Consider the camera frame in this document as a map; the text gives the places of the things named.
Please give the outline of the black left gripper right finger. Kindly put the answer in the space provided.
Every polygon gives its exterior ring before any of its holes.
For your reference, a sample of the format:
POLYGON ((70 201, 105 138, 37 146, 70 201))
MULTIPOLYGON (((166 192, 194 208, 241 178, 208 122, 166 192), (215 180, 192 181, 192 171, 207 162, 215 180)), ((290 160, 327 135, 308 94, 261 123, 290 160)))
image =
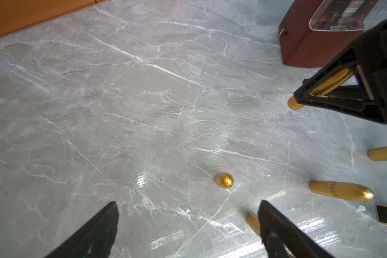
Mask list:
POLYGON ((267 200, 260 203, 258 219, 262 243, 270 258, 332 257, 267 200))

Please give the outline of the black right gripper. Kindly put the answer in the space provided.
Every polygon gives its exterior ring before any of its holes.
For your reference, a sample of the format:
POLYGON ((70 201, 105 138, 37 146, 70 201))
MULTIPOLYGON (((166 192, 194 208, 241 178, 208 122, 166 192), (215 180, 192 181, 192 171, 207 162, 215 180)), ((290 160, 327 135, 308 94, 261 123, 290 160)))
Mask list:
POLYGON ((293 94, 296 103, 380 124, 387 124, 387 19, 352 42, 293 94), (310 91, 334 73, 350 68, 354 75, 324 97, 310 91))

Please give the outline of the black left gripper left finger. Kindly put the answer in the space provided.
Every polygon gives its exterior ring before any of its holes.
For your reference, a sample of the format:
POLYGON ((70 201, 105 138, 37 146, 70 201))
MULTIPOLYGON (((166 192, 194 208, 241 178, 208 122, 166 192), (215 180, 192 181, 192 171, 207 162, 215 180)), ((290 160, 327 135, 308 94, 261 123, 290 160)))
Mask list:
POLYGON ((118 231, 119 211, 109 202, 47 258, 108 258, 118 231))

